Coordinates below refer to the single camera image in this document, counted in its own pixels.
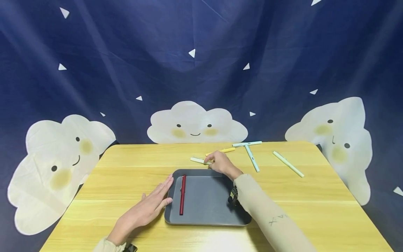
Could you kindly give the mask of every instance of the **black object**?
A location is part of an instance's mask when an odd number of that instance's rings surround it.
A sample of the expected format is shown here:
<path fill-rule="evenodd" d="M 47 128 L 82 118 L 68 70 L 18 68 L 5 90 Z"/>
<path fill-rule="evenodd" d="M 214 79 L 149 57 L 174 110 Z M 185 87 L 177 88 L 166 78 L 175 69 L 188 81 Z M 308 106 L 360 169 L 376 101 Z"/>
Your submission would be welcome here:
<path fill-rule="evenodd" d="M 181 178 L 186 175 L 184 214 L 179 215 Z M 245 226 L 252 217 L 240 204 L 228 202 L 232 181 L 211 169 L 181 169 L 173 173 L 168 192 L 173 202 L 165 208 L 165 221 L 174 225 Z"/>
<path fill-rule="evenodd" d="M 136 251 L 137 247 L 134 246 L 133 244 L 130 244 L 127 247 L 125 247 L 125 250 L 123 252 L 136 252 Z"/>
<path fill-rule="evenodd" d="M 238 202 L 238 189 L 236 186 L 231 190 L 229 197 L 228 197 L 228 203 L 231 206 L 237 206 L 239 204 Z"/>

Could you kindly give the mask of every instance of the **hand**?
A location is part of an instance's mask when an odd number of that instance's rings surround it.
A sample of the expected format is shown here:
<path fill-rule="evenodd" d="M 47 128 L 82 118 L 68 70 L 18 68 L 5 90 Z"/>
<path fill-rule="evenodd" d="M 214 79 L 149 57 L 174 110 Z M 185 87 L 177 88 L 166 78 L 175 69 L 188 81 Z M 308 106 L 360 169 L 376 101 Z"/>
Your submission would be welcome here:
<path fill-rule="evenodd" d="M 122 245 L 135 228 L 152 222 L 160 214 L 161 210 L 172 202 L 172 198 L 164 199 L 164 196 L 172 186 L 173 181 L 171 174 L 164 183 L 160 183 L 148 196 L 143 194 L 141 201 L 118 219 L 107 240 L 116 246 Z"/>
<path fill-rule="evenodd" d="M 232 181 L 243 174 L 241 170 L 236 168 L 234 164 L 231 163 L 225 153 L 219 152 L 217 150 L 209 154 L 204 159 L 205 163 L 208 161 L 213 161 L 213 163 L 209 165 L 211 169 L 227 175 Z"/>

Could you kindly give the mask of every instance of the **red pen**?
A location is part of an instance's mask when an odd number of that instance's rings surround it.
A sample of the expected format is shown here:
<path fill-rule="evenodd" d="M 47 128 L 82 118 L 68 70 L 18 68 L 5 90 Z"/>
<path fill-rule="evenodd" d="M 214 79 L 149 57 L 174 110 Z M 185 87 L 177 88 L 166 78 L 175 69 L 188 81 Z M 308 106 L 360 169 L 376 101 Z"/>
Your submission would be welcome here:
<path fill-rule="evenodd" d="M 183 205 L 185 204 L 185 188 L 186 188 L 186 175 L 183 175 L 182 176 L 181 204 L 179 206 L 179 215 L 183 215 Z"/>

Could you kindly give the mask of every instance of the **wrist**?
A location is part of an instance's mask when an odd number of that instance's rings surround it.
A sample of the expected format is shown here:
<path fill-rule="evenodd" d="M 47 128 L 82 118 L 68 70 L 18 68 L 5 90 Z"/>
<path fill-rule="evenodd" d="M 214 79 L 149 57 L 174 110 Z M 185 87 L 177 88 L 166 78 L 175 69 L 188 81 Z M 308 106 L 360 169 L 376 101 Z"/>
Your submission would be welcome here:
<path fill-rule="evenodd" d="M 235 166 L 232 166 L 227 170 L 225 175 L 227 175 L 228 178 L 230 178 L 232 181 L 236 180 L 239 176 L 241 176 L 243 172 L 236 168 Z"/>
<path fill-rule="evenodd" d="M 116 222 L 111 233 L 108 235 L 107 240 L 115 244 L 116 246 L 123 245 L 132 229 L 128 228 L 120 219 Z"/>

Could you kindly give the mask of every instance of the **white pen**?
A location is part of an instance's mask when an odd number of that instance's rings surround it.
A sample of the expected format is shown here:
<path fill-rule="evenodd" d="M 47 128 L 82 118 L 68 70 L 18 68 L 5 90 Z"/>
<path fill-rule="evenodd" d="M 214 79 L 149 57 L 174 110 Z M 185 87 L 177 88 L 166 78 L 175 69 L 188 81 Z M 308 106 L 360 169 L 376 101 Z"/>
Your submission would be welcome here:
<path fill-rule="evenodd" d="M 204 165 L 211 165 L 211 162 L 207 162 L 205 163 L 203 159 L 200 158 L 196 158 L 196 157 L 191 157 L 190 161 L 196 162 L 196 163 L 200 163 L 200 164 L 204 164 Z"/>
<path fill-rule="evenodd" d="M 251 149 L 249 148 L 248 145 L 245 145 L 245 149 L 246 149 L 246 152 L 247 152 L 248 155 L 249 155 L 249 158 L 250 158 L 251 161 L 252 161 L 253 167 L 255 168 L 256 172 L 257 172 L 257 173 L 260 172 L 260 169 L 259 169 L 258 165 L 256 164 L 256 161 L 255 161 L 255 158 L 253 157 L 253 154 L 252 154 Z"/>
<path fill-rule="evenodd" d="M 237 144 L 232 144 L 232 147 L 240 147 L 240 146 L 255 145 L 255 144 L 262 144 L 262 142 L 257 141 L 257 142 L 249 142 L 249 143 L 237 143 Z"/>
<path fill-rule="evenodd" d="M 280 155 L 280 153 L 278 153 L 277 151 L 273 151 L 273 154 L 280 159 L 284 164 L 286 164 L 288 167 L 291 168 L 291 170 L 293 170 L 296 174 L 298 174 L 301 178 L 304 177 L 304 174 L 302 174 L 302 172 L 300 172 L 297 168 L 295 168 L 295 166 L 293 166 L 290 162 L 287 161 L 287 159 L 285 159 L 283 156 Z"/>

